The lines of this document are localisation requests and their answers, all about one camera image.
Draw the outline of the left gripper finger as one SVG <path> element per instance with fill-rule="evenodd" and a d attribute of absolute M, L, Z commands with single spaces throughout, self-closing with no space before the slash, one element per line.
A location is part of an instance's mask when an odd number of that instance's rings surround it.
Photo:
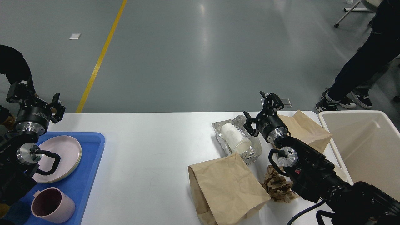
<path fill-rule="evenodd" d="M 51 103 L 47 104 L 47 108 L 51 112 L 50 120 L 54 124 L 60 122 L 63 119 L 66 110 L 66 107 L 64 107 L 64 105 L 61 104 L 59 98 L 60 98 L 60 93 L 56 93 L 53 96 Z"/>
<path fill-rule="evenodd" d="M 33 107 L 39 105 L 39 100 L 33 91 L 33 80 L 29 78 L 26 83 L 23 81 L 13 83 L 7 93 L 6 101 L 17 103 L 20 107 Z"/>

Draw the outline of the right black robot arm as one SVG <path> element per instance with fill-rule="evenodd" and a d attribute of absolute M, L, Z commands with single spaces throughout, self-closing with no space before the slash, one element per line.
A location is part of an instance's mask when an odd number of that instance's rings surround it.
<path fill-rule="evenodd" d="M 268 160 L 280 174 L 293 181 L 292 191 L 315 205 L 301 211 L 288 222 L 291 225 L 306 212 L 326 204 L 331 212 L 319 210 L 316 219 L 324 224 L 323 217 L 334 225 L 398 225 L 399 202 L 366 182 L 353 185 L 342 180 L 334 171 L 334 164 L 310 145 L 292 137 L 289 128 L 278 116 L 284 108 L 278 95 L 260 92 L 264 99 L 262 110 L 252 118 L 244 112 L 244 128 L 254 137 L 259 134 L 273 144 Z"/>

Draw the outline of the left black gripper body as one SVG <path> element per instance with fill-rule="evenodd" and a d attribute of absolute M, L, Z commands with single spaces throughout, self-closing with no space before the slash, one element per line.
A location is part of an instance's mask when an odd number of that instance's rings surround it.
<path fill-rule="evenodd" d="M 47 108 L 23 106 L 18 111 L 14 130 L 32 131 L 41 136 L 47 132 L 51 116 L 52 113 Z"/>

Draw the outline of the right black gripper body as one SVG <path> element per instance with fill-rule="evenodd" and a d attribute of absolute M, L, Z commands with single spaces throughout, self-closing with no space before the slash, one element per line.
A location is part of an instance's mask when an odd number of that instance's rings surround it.
<path fill-rule="evenodd" d="M 288 127 L 277 114 L 267 115 L 259 113 L 256 119 L 256 128 L 266 142 L 270 144 L 273 144 L 278 137 L 289 134 Z"/>

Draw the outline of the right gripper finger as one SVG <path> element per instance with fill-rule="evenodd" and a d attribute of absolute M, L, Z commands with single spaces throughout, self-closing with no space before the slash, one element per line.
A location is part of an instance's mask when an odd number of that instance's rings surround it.
<path fill-rule="evenodd" d="M 276 112 L 283 109 L 285 105 L 279 98 L 277 94 L 274 93 L 269 93 L 266 94 L 263 91 L 259 91 L 261 94 L 264 103 L 263 103 L 263 108 L 259 112 L 259 117 L 269 117 L 269 116 L 275 116 Z"/>
<path fill-rule="evenodd" d="M 248 112 L 243 112 L 243 114 L 246 118 L 246 121 L 245 121 L 245 124 L 243 125 L 243 127 L 249 133 L 249 135 L 251 135 L 253 137 L 258 137 L 259 130 L 258 130 L 256 124 L 258 124 L 260 120 L 258 118 L 252 118 Z"/>

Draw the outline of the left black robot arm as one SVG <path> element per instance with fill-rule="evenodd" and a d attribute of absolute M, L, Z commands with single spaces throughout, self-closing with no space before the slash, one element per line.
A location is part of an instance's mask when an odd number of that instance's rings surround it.
<path fill-rule="evenodd" d="M 20 108 L 0 148 L 1 203 L 13 205 L 37 184 L 34 174 L 51 175 L 59 166 L 58 154 L 36 144 L 48 131 L 50 122 L 58 123 L 64 116 L 65 107 L 59 97 L 56 93 L 48 103 L 35 96 L 31 78 L 27 83 L 15 82 L 10 86 L 6 101 L 17 103 Z"/>

